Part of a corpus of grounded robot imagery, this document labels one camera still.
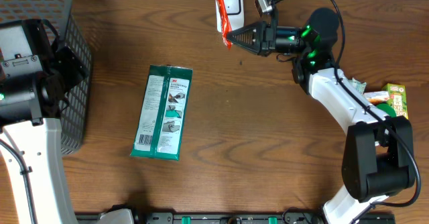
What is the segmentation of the red Nescafe coffee stick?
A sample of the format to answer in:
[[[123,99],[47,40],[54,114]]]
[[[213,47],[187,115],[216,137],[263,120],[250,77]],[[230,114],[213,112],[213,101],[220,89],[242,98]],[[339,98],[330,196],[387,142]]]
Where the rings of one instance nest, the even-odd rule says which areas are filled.
[[[217,8],[221,18],[221,33],[224,45],[230,50],[232,43],[227,39],[227,34],[232,31],[229,16],[227,15],[227,9],[224,0],[216,0]]]

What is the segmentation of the light blue wipes pack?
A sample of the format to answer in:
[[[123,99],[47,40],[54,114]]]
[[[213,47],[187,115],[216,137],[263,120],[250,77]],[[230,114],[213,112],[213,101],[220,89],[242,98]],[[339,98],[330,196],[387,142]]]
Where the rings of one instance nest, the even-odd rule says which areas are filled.
[[[349,79],[349,83],[351,86],[356,89],[361,95],[365,92],[365,88],[367,86],[366,82],[360,82],[355,78]]]

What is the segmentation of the orange snack packet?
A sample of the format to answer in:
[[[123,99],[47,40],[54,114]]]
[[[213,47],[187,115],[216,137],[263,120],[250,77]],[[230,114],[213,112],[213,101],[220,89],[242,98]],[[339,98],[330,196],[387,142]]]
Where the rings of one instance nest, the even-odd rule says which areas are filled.
[[[387,91],[363,93],[363,96],[373,105],[385,103],[389,100],[389,93]]]

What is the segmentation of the green lid jar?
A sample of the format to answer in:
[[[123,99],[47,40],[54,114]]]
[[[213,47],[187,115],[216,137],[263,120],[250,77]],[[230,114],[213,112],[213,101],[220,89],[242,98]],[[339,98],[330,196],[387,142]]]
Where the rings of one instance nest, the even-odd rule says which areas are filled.
[[[388,105],[387,103],[380,103],[376,105],[376,107],[384,112],[386,112],[390,117],[396,117],[397,114],[393,107]]]

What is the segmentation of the green white package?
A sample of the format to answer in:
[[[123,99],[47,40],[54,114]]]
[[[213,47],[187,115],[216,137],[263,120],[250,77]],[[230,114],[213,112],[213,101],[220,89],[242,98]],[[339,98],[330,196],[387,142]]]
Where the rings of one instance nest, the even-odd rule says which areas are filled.
[[[132,157],[180,159],[193,69],[151,65]]]

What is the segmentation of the green tea carton box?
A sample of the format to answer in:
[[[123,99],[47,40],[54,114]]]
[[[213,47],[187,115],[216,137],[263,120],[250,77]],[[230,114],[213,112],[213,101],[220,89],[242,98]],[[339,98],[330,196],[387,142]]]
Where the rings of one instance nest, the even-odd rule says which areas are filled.
[[[387,83],[382,90],[388,92],[389,99],[387,100],[387,104],[395,110],[396,115],[402,115],[408,119],[409,115],[405,86]]]

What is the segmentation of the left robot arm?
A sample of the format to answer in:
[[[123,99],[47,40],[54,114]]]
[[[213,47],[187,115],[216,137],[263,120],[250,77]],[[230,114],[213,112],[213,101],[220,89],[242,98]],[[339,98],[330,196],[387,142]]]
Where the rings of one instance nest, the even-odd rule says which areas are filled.
[[[88,68],[47,19],[1,24],[1,155],[20,223],[77,223],[61,153],[66,98]]]

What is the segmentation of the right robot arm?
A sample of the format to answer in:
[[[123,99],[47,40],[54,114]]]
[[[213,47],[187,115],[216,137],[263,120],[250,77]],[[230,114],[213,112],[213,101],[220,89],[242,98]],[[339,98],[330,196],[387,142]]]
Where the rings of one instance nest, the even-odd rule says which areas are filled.
[[[343,186],[327,201],[315,223],[358,223],[372,208],[407,188],[421,189],[411,123],[392,117],[359,93],[339,68],[332,47],[342,30],[338,11],[315,10],[302,27],[258,21],[226,34],[230,43],[259,56],[288,54],[294,81],[321,103],[345,135]]]

